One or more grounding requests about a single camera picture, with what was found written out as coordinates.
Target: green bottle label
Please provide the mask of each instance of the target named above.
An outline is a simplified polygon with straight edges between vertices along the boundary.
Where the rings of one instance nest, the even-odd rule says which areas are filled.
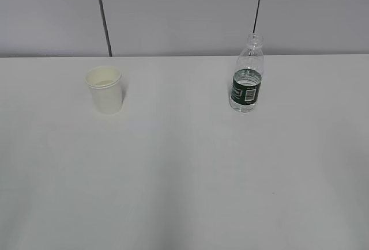
[[[254,86],[241,85],[233,79],[232,100],[241,105],[254,104],[258,100],[260,84]]]

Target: bottle opening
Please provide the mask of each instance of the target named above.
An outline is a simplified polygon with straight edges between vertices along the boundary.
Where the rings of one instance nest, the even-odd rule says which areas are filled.
[[[247,47],[253,50],[263,46],[263,37],[257,33],[251,33],[247,38]]]

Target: bottle neck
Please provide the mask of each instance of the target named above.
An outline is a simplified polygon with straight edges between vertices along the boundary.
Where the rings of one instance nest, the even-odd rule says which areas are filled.
[[[263,46],[263,37],[257,33],[249,34],[246,46],[249,50],[260,51]]]

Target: gray wall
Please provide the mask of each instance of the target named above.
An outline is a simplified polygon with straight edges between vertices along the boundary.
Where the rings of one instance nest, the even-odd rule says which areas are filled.
[[[107,56],[98,0],[0,0],[0,56]]]
[[[112,52],[236,55],[257,0],[103,0]],[[1,0],[0,55],[106,56],[97,0]],[[266,54],[369,53],[369,0],[262,0]]]

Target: cup rim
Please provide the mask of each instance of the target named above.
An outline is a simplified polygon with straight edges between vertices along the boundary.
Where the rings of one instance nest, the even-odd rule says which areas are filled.
[[[117,72],[119,72],[119,77],[112,83],[106,84],[106,85],[100,85],[100,86],[96,86],[96,85],[92,85],[88,82],[87,80],[87,76],[94,70],[97,69],[101,69],[101,68],[111,68],[116,70]],[[115,67],[115,66],[97,66],[97,67],[93,67],[92,69],[90,69],[89,71],[87,71],[86,76],[85,76],[85,82],[86,84],[90,87],[90,88],[94,88],[94,89],[105,89],[105,88],[109,88],[109,87],[113,87],[115,84],[117,84],[122,78],[122,73]]]

